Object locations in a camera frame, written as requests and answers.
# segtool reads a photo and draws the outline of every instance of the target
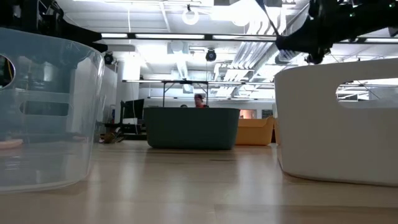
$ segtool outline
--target clear plastic bin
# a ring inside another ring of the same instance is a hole
[[[15,66],[0,88],[0,192],[44,190],[89,168],[102,55],[65,39],[0,28],[0,55]],[[22,142],[5,146],[5,142]]]

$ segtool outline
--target ceiling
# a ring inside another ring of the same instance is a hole
[[[191,8],[198,12],[198,21],[194,25],[188,25],[183,21],[183,13],[187,8],[187,2],[176,0],[170,1],[147,1],[147,0],[113,0],[115,2],[104,2],[104,0],[58,0],[59,5],[65,11],[65,19],[80,27],[90,29],[101,33],[115,32],[145,32],[145,33],[191,33],[191,34],[248,34],[251,30],[252,22],[245,26],[238,22],[242,18],[249,17],[253,10],[244,9],[242,6],[236,11],[230,12],[229,15],[219,15],[218,17],[227,17],[227,19],[215,19],[216,10],[224,9],[225,6],[217,6],[218,0],[201,0],[191,1]],[[284,25],[305,7],[308,0],[295,0],[295,5],[284,5],[281,9],[285,15]],[[187,19],[191,20],[193,16],[189,12]],[[386,29],[373,32],[368,35],[388,37]],[[167,46],[170,41],[167,40],[106,40],[106,43],[112,45],[134,45],[136,47],[135,54],[140,55],[141,75],[144,78],[163,79],[165,75],[178,76],[177,61],[174,54],[168,53]],[[217,64],[231,64],[236,60],[238,55],[243,51],[245,43],[243,42],[206,42],[206,41],[185,41],[188,47],[188,54],[184,57],[184,62],[188,71],[210,71],[213,73]],[[207,49],[215,49],[217,60],[215,62],[207,62],[205,54]],[[245,69],[255,69],[258,64],[267,64],[262,68],[262,72],[247,72],[245,75],[232,75],[229,81],[239,81],[241,78],[249,79],[252,82],[269,82],[272,77],[282,69],[292,66],[306,65],[303,62],[303,55],[299,55],[289,66],[275,65],[274,60],[264,60],[274,55],[270,46],[265,44],[246,44],[245,57],[255,59],[256,66],[248,66]],[[122,57],[122,54],[116,54],[116,57]],[[358,58],[361,60],[371,60],[383,57],[398,57],[398,45],[361,45],[361,44],[335,44],[331,50],[331,55],[325,57],[323,63],[349,62]],[[244,65],[244,58],[241,58],[242,64],[236,64],[236,67]]]

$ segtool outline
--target white column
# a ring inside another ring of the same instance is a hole
[[[134,66],[134,69],[131,69],[132,66],[129,61],[121,61],[118,62],[118,84],[116,89],[116,109],[115,109],[115,123],[119,123],[120,121],[120,102],[121,101],[130,101],[130,100],[138,100],[139,94],[139,83],[128,83],[122,82],[122,80],[131,80],[130,77],[137,77],[139,79],[140,66]],[[125,119],[124,123],[134,123],[134,119]]]

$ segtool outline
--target wooden floor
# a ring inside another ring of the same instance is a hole
[[[175,151],[124,141],[98,146],[75,185],[0,195],[0,223],[397,224],[398,188],[286,176],[271,147]]]

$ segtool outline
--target person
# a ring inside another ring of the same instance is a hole
[[[203,96],[201,94],[195,94],[195,107],[196,108],[207,108],[206,104],[203,104]]]

